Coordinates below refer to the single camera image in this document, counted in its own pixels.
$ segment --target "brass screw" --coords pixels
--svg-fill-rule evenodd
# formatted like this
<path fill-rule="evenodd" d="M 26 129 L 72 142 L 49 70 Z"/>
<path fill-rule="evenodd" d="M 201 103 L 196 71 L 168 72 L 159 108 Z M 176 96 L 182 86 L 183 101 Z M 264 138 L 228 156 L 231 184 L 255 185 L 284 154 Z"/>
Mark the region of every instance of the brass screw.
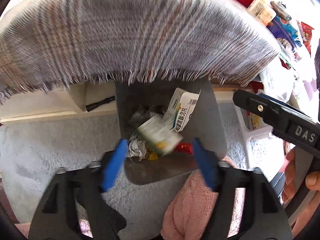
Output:
<path fill-rule="evenodd" d="M 263 106 L 262 105 L 258 105 L 258 111 L 262 112 L 263 111 Z"/>

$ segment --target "white plastic stool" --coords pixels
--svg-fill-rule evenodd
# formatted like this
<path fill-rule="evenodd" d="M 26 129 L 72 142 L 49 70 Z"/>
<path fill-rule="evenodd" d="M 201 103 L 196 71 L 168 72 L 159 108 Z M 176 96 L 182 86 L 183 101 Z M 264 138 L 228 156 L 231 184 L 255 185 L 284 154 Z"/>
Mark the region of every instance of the white plastic stool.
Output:
<path fill-rule="evenodd" d="M 250 165 L 250 157 L 252 156 L 250 141 L 252 137 L 265 135 L 263 136 L 263 138 L 269 138 L 269 133 L 273 130 L 273 127 L 271 125 L 266 125 L 266 126 L 257 128 L 255 130 L 249 130 L 244 123 L 241 108 L 239 108 L 238 106 L 235 106 L 235 108 L 236 108 L 236 113 L 240 123 L 240 130 L 241 130 L 243 141 L 244 141 L 244 153 L 246 158 L 246 166 L 247 166 L 247 169 L 249 170 L 253 168 Z"/>

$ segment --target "human hand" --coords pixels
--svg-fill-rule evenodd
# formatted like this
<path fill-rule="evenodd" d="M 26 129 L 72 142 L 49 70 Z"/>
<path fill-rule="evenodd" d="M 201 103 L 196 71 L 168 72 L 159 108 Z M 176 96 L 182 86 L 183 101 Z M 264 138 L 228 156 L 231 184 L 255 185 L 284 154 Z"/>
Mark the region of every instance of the human hand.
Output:
<path fill-rule="evenodd" d="M 294 148 L 286 155 L 286 159 L 290 162 L 285 169 L 285 184 L 282 191 L 282 200 L 284 203 L 287 203 L 292 199 L 297 192 L 297 189 L 293 183 L 295 176 L 295 167 L 294 167 Z M 317 193 L 310 201 L 310 203 L 305 207 L 305 209 L 299 215 L 293 229 L 292 235 L 293 238 L 305 227 L 313 213 L 316 211 L 316 208 L 320 204 L 320 171 L 315 171 L 309 174 L 306 178 L 306 186 L 310 190 L 316 190 Z"/>

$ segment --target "gray carpet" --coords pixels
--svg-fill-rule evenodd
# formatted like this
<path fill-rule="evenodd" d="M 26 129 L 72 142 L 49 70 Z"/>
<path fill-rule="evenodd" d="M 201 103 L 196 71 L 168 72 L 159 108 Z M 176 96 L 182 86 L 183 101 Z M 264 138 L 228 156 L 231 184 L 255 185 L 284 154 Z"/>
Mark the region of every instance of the gray carpet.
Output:
<path fill-rule="evenodd" d="M 220 112 L 223 113 L 228 156 L 239 168 L 244 168 L 243 141 L 234 107 L 221 104 Z M 0 168 L 5 191 L 18 220 L 31 221 L 42 192 L 58 167 L 82 168 L 100 159 L 103 152 L 114 149 L 119 138 L 117 115 L 1 127 Z M 269 178 L 276 173 L 275 163 L 279 161 L 275 159 L 283 155 L 278 145 L 270 140 L 252 143 L 256 166 L 262 167 Z M 127 227 L 120 232 L 120 238 L 138 240 L 156 236 L 168 204 L 186 178 L 184 175 L 137 186 L 126 179 L 122 170 L 115 186 L 103 195 L 106 202 L 127 219 Z"/>

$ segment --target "barcode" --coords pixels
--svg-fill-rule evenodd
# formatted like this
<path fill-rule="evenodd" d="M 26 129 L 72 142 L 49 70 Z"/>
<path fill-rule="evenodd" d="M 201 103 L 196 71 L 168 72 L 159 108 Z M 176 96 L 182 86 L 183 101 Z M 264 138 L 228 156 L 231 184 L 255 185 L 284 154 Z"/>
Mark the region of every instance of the barcode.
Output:
<path fill-rule="evenodd" d="M 189 105 L 194 106 L 197 103 L 196 99 L 190 99 Z"/>

